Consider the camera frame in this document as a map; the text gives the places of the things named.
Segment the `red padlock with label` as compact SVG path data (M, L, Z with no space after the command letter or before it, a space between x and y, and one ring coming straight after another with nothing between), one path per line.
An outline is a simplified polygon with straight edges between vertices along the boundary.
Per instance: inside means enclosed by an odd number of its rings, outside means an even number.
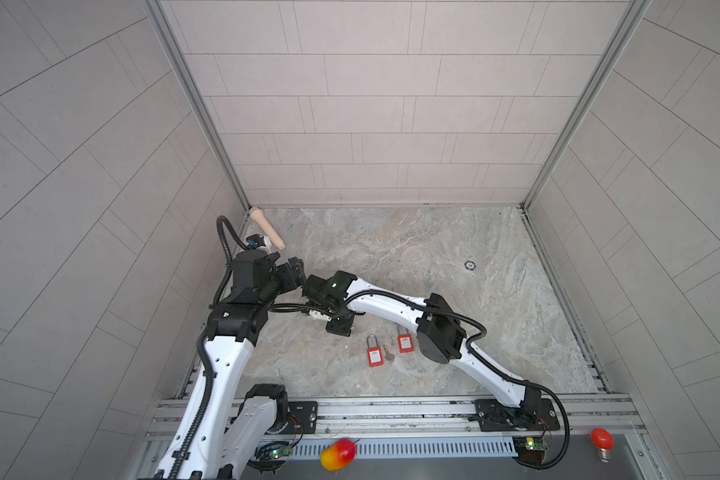
M401 325L397 326L397 345L401 354L411 353L415 350L411 332Z

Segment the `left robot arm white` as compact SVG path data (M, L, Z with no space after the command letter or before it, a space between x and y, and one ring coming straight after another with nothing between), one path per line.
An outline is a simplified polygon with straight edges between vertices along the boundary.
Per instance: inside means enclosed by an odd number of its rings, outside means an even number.
M279 295L305 281L302 261L277 262L285 243L263 211L251 209L250 218L264 240L259 248L241 242L238 255L226 257L224 277L196 341L200 375L155 467L155 479L238 479L265 433L287 421L287 393L278 385L255 387L238 416L229 414L269 309Z

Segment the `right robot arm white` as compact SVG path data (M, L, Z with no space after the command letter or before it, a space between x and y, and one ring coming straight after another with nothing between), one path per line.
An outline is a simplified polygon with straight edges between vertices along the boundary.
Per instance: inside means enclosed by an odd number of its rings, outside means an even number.
M372 285L354 274L338 271L328 279L310 276L301 287L305 303L275 303L273 313L303 313L332 322L371 314L415 334L419 351L427 359L452 365L490 391L515 431L546 429L542 417L559 413L563 440L549 461L524 452L515 459L523 467L543 471L558 465L568 452L570 422L560 398L548 387L513 374L483 352L476 341L487 335L478 321L459 314L438 294L411 297Z

